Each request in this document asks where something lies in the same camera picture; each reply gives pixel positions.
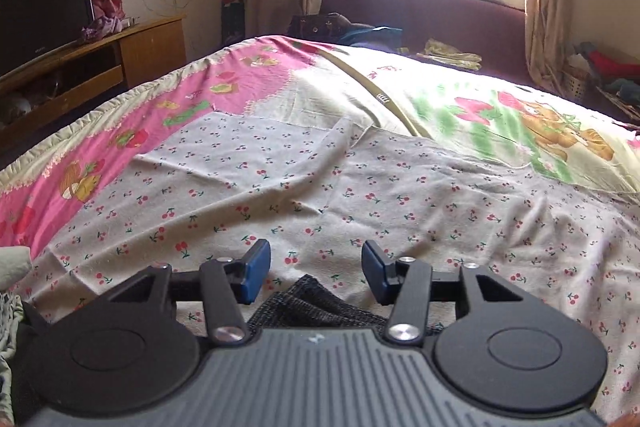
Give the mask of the dark grey knit pants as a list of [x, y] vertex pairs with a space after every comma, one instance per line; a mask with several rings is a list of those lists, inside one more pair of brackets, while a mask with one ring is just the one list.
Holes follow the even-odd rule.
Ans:
[[373, 329], [382, 334], [386, 323], [385, 317], [346, 303], [305, 275], [267, 298], [247, 326], [253, 336], [263, 329]]

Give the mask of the cherry print bed sheet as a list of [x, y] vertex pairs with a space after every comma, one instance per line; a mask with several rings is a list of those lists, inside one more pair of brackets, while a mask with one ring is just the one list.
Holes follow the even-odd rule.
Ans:
[[639, 407], [639, 139], [533, 88], [396, 54], [260, 37], [131, 89], [1, 173], [15, 290], [46, 319], [155, 262], [272, 248], [367, 310], [360, 249], [524, 288], [608, 351], [594, 408]]

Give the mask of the yellow cloth on bench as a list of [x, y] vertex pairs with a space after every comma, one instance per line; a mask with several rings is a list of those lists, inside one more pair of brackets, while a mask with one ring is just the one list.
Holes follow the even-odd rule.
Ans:
[[424, 50], [416, 54], [421, 60], [456, 69], [478, 72], [482, 68], [482, 57], [476, 53], [463, 52], [438, 40], [429, 38]]

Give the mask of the dark bag by window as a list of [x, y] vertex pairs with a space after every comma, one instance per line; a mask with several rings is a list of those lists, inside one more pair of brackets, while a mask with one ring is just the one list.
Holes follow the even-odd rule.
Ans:
[[402, 46], [400, 28], [353, 23], [340, 13], [293, 16], [286, 34], [302, 40], [386, 51]]

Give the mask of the olive patterned cloth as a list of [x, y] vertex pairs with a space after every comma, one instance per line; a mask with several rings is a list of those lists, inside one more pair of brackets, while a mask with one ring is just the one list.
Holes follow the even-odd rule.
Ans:
[[17, 329], [24, 319], [24, 307], [19, 295], [11, 287], [32, 269], [30, 248], [9, 246], [1, 248], [1, 425], [13, 425], [12, 371], [9, 361], [17, 346]]

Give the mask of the wooden tv cabinet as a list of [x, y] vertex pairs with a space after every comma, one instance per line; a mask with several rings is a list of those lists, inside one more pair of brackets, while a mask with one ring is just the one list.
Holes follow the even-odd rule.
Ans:
[[41, 96], [28, 113], [1, 127], [1, 150], [114, 89], [128, 90], [186, 65], [182, 14], [159, 18], [88, 44], [70, 44], [1, 77], [1, 100]]

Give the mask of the red clothes on nightstand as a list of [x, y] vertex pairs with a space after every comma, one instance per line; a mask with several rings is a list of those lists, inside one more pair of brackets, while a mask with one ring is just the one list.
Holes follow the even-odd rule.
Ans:
[[591, 42], [574, 46], [562, 73], [566, 89], [582, 105], [595, 108], [614, 98], [623, 105], [639, 108], [639, 65], [617, 62]]

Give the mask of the black television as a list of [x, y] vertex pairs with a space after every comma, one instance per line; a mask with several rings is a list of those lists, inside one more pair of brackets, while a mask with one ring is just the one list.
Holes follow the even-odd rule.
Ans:
[[1, 0], [1, 74], [76, 41], [93, 20], [91, 0]]

